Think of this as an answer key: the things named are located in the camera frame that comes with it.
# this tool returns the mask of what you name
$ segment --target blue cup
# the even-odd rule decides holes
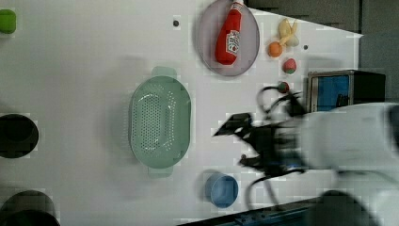
[[[231,206],[238,196],[237,181],[226,174],[214,173],[205,184],[205,196],[218,208]]]

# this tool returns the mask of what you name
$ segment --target red bottle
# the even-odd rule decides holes
[[[217,38],[215,57],[223,65],[231,65],[237,59],[240,47],[241,8],[243,0],[234,0],[229,15]]]

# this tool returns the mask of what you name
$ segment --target green object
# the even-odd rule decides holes
[[[151,177],[167,177],[190,143],[191,100],[174,69],[155,67],[152,76],[133,95],[129,141]]]
[[[0,10],[0,32],[12,34],[17,29],[17,15],[9,9]]]

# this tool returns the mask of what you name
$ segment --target yellow toy banana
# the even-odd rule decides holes
[[[287,19],[284,19],[281,23],[279,23],[279,44],[281,46],[297,46],[299,44],[299,39],[295,35],[296,29],[296,20],[294,21],[293,26],[290,25]]]

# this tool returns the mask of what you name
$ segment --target bottle label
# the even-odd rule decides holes
[[[235,9],[237,11],[239,11],[241,13],[241,8],[243,8],[243,5],[239,4],[239,3],[233,3],[231,5],[230,10]]]
[[[233,54],[237,57],[239,45],[240,45],[240,32],[232,30],[227,35],[226,52]]]

